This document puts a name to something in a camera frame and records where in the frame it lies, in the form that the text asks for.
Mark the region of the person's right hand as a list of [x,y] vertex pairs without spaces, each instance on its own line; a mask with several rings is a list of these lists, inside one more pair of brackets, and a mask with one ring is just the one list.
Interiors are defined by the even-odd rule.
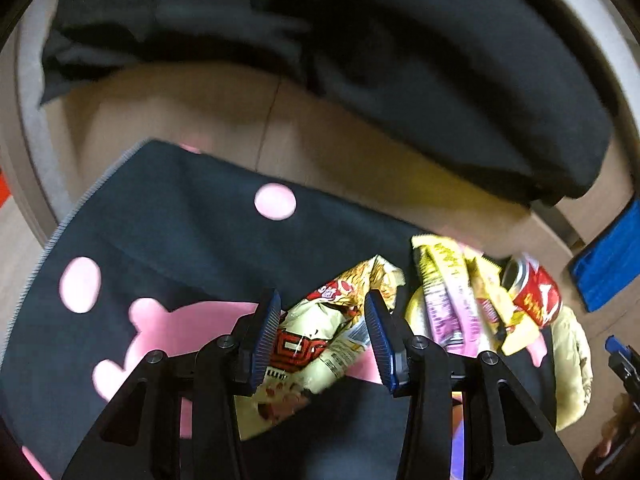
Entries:
[[628,393],[616,396],[613,411],[614,416],[602,427],[602,439],[597,447],[597,456],[601,458],[611,453],[613,442],[619,434],[635,432],[639,426],[639,412]]

